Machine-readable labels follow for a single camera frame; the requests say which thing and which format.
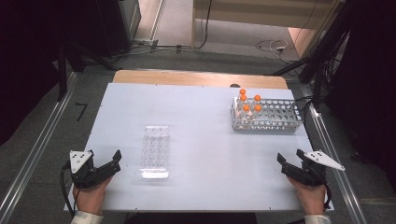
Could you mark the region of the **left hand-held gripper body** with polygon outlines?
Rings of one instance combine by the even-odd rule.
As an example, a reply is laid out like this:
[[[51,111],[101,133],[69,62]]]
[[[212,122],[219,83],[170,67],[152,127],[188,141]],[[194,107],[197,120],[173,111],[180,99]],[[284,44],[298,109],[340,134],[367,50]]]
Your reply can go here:
[[[90,154],[88,151],[70,152],[71,177],[75,187],[78,189],[93,188],[110,178],[110,175],[107,175],[105,170],[95,168],[89,158]]]

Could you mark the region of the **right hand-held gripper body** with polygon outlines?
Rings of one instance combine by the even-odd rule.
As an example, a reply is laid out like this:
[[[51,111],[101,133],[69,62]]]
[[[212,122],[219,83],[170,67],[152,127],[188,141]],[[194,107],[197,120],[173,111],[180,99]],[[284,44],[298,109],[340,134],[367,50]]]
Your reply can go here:
[[[281,168],[281,173],[305,186],[316,187],[326,184],[327,167],[345,171],[343,165],[333,160],[321,150],[305,152],[305,156],[309,159],[309,162],[302,161],[301,168],[290,164],[288,170]]]

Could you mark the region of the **clear acrylic tube rack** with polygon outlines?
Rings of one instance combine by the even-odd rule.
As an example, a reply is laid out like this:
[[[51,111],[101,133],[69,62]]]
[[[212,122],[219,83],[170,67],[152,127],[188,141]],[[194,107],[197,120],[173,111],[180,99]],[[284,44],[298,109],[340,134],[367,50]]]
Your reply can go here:
[[[140,172],[146,179],[169,176],[170,132],[168,126],[147,126],[144,132]]]

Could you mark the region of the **perforated metal tube rack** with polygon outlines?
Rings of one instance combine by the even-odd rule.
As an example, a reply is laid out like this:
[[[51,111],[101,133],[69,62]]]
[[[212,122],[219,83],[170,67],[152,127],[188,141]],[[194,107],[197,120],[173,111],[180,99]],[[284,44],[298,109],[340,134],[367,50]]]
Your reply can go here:
[[[235,97],[231,106],[232,128],[240,133],[295,133],[304,123],[299,109],[291,99],[261,99],[262,111],[256,119],[239,120]],[[247,98],[245,105],[252,109],[253,98]]]

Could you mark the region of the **person's left hand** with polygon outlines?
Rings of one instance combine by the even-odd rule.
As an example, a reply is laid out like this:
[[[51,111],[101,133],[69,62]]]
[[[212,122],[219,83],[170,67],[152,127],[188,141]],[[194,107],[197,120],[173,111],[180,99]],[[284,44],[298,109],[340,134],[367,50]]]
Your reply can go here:
[[[101,216],[103,214],[102,207],[105,201],[106,187],[110,181],[111,177],[91,189],[73,188],[73,196],[78,210]]]

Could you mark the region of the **person's right hand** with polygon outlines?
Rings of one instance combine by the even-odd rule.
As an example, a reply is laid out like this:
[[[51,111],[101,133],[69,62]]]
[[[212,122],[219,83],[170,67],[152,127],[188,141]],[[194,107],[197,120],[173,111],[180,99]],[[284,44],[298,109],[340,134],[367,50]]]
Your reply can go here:
[[[323,185],[309,187],[290,177],[288,180],[295,187],[297,198],[306,215],[324,214],[326,188]]]

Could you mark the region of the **black metal stand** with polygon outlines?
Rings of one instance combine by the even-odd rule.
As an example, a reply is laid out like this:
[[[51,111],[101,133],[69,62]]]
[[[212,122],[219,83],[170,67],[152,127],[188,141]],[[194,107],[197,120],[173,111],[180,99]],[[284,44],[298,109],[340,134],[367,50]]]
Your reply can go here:
[[[76,41],[61,41],[58,44],[58,74],[59,74],[59,95],[57,101],[60,102],[67,93],[66,81],[66,63],[69,63],[75,72],[83,72],[86,64],[82,56],[86,55],[103,67],[118,71],[118,68],[101,57],[95,55],[87,48],[83,47]]]
[[[357,0],[346,0],[329,30],[319,41],[312,53],[272,73],[272,76],[280,77],[293,69],[303,66],[303,71],[298,76],[299,81],[302,84],[307,84],[312,78],[315,79],[313,96],[309,100],[309,103],[315,109],[319,109],[320,90],[322,81],[325,78],[327,64],[335,57],[349,34],[352,10],[356,2]]]

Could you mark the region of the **person's dark lap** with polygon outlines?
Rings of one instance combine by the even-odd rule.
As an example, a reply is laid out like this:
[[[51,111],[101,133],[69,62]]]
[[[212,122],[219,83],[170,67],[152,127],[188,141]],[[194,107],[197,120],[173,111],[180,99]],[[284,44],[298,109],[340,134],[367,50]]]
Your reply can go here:
[[[257,224],[254,213],[139,213],[123,224]]]

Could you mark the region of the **black curtain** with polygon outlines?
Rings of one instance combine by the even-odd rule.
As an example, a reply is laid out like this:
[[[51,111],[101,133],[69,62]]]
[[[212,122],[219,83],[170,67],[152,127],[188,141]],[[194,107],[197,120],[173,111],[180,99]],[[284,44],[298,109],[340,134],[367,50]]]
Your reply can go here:
[[[356,150],[396,185],[396,0],[350,0],[349,38],[325,98]]]
[[[59,84],[58,44],[77,42],[91,2],[0,0],[0,146]]]

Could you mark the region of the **grey power strip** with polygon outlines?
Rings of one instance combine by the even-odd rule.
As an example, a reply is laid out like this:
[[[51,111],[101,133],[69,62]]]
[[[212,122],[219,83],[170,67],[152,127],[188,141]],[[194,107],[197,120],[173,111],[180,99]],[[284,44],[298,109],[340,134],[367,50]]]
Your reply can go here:
[[[149,47],[150,50],[154,50],[158,46],[158,40],[152,39],[136,39],[132,42],[134,48],[138,47]]]

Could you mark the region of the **dark cabinet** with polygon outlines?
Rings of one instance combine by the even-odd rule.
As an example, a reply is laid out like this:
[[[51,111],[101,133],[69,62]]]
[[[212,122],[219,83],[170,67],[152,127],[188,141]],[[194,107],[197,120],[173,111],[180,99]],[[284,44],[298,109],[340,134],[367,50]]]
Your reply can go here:
[[[112,57],[128,51],[134,41],[141,12],[138,0],[95,0],[100,31],[104,35],[101,54]]]

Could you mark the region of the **metal floor strip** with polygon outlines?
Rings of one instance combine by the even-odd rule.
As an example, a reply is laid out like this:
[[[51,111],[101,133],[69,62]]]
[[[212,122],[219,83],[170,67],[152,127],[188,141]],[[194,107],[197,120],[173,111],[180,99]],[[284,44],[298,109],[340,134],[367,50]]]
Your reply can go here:
[[[161,16],[163,14],[163,8],[165,5],[166,0],[156,0],[158,2],[157,11],[153,20],[153,24],[151,27],[151,31],[149,34],[149,39],[153,40],[158,30],[159,22],[161,20]]]

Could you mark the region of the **aluminium frame rail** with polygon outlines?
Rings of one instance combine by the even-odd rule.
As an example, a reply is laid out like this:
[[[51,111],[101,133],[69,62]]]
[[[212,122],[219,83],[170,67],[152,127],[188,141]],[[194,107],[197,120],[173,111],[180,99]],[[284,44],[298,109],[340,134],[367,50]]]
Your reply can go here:
[[[11,181],[5,196],[0,200],[0,224],[7,224],[19,199],[21,198],[38,162],[43,155],[46,146],[73,94],[74,88],[78,81],[78,76],[72,72],[68,77],[66,84],[69,89],[66,91],[62,99],[57,102],[50,111],[45,124],[40,129],[37,138],[34,138],[34,144],[28,150],[28,155],[23,162],[19,162],[19,169],[15,177]]]
[[[327,153],[332,159],[340,162],[336,148],[332,142],[332,138],[323,120],[322,114],[316,110],[314,104],[311,103],[307,109],[307,117],[312,119],[315,126],[315,133],[321,142],[321,149]],[[331,170],[332,180],[334,181],[342,204],[345,206],[352,224],[368,224],[367,218],[361,208],[359,199],[348,179],[345,171]]]

